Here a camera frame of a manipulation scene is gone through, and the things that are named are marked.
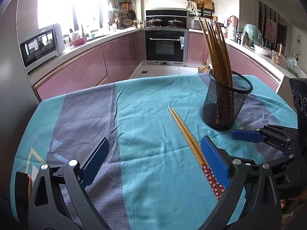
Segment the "person's right hand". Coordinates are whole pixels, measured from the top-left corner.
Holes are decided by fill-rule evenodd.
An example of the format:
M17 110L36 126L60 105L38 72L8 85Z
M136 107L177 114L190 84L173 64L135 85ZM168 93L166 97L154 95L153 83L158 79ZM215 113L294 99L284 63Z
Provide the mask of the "person's right hand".
M297 206L306 202L306 190L304 190L298 197L282 199L280 202L282 214L290 214Z

